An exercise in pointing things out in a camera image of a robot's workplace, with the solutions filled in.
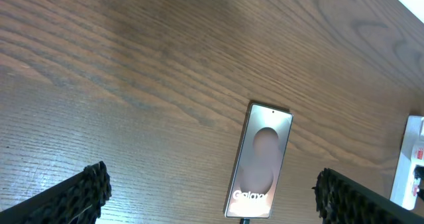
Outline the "gold Galaxy smartphone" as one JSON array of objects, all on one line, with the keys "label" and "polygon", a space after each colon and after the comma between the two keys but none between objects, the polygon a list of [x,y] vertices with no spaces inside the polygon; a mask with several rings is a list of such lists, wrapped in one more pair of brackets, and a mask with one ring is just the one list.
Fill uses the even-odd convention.
[{"label": "gold Galaxy smartphone", "polygon": [[223,209],[226,218],[271,216],[292,122],[288,109],[249,103]]}]

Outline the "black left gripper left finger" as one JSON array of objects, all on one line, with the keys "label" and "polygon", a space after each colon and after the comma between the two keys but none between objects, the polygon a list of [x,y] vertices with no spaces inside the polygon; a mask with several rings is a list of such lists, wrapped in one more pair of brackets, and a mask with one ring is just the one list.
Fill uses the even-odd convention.
[{"label": "black left gripper left finger", "polygon": [[100,161],[1,212],[3,224],[95,223],[111,197],[110,176]]}]

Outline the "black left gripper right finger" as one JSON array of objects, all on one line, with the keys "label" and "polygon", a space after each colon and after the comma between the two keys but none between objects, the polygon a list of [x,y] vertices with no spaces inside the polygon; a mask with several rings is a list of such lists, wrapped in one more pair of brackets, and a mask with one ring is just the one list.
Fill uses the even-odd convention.
[{"label": "black left gripper right finger", "polygon": [[313,187],[316,210],[325,224],[423,224],[423,217],[325,168]]}]

